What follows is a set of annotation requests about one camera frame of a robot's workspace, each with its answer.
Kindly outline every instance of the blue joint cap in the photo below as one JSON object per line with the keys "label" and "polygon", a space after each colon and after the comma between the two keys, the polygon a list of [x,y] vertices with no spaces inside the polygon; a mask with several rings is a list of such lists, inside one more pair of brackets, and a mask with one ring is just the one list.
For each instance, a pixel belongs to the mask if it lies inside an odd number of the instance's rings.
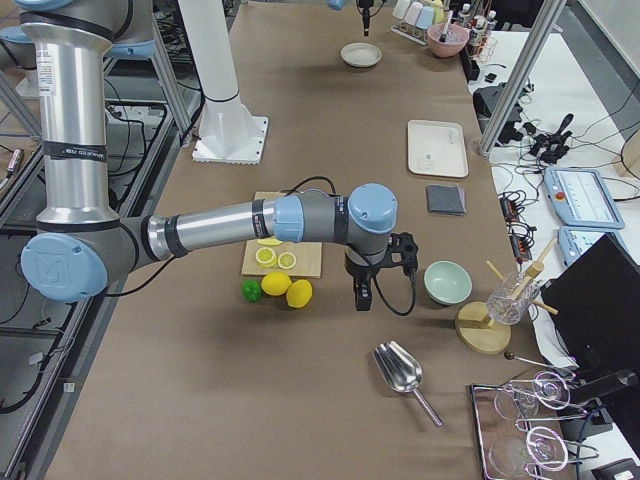
{"label": "blue joint cap", "polygon": [[389,233],[396,225],[398,201],[391,190],[378,183],[356,188],[349,197],[349,216],[369,233]]}
{"label": "blue joint cap", "polygon": [[22,249],[22,272],[42,295],[76,302],[107,286],[107,269],[86,243],[64,233],[41,233]]}
{"label": "blue joint cap", "polygon": [[344,0],[327,0],[327,6],[331,10],[342,10],[342,7],[344,7]]}
{"label": "blue joint cap", "polygon": [[50,12],[71,5],[73,0],[13,0],[13,3],[25,10]]}
{"label": "blue joint cap", "polygon": [[154,40],[138,43],[116,43],[105,55],[119,60],[148,60],[153,57],[155,50]]}
{"label": "blue joint cap", "polygon": [[7,27],[0,30],[0,38],[5,42],[33,44],[31,37],[22,31],[20,27]]}
{"label": "blue joint cap", "polygon": [[300,242],[304,234],[304,212],[300,199],[294,195],[277,198],[273,223],[278,240]]}

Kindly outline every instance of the aluminum pole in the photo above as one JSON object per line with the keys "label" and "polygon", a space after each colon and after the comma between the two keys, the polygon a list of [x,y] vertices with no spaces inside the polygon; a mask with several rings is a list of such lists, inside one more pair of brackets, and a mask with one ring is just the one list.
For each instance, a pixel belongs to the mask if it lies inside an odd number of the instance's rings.
{"label": "aluminum pole", "polygon": [[522,47],[522,52],[520,52],[520,56],[513,67],[502,95],[500,95],[500,100],[498,100],[498,104],[482,134],[478,147],[481,155],[488,157],[491,153],[491,149],[498,140],[500,132],[502,132],[507,118],[509,118],[509,113],[518,100],[522,87],[565,3],[566,0],[545,0],[542,4],[531,33],[527,37],[524,47]]}

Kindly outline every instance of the lemon slice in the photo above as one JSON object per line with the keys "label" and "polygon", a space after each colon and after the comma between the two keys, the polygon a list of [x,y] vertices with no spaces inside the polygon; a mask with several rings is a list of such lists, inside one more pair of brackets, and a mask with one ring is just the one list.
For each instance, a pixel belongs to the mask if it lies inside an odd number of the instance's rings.
{"label": "lemon slice", "polygon": [[278,255],[278,267],[283,270],[291,270],[296,266],[296,256],[291,252],[282,252]]}
{"label": "lemon slice", "polygon": [[262,268],[273,267],[278,261],[278,255],[276,251],[271,247],[261,247],[256,252],[256,262]]}
{"label": "lemon slice", "polygon": [[269,247],[277,247],[282,243],[282,240],[278,240],[277,238],[260,238],[258,240],[260,245],[267,245]]}

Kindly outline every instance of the black monitor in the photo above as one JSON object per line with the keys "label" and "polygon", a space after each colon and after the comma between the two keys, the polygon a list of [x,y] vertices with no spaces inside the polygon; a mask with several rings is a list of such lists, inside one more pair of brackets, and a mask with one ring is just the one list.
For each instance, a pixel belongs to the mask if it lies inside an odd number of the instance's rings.
{"label": "black monitor", "polygon": [[[542,293],[558,309],[553,322],[578,375],[593,381],[630,369],[640,375],[640,267],[613,235],[604,235]],[[640,386],[601,398],[640,455]]]}

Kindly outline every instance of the white bowl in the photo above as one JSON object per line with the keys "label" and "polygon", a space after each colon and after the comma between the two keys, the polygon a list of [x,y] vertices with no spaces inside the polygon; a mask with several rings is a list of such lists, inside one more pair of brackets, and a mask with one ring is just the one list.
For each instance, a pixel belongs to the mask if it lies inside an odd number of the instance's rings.
{"label": "white bowl", "polygon": [[375,45],[364,42],[350,43],[340,50],[342,59],[352,67],[373,67],[382,58],[382,52]]}

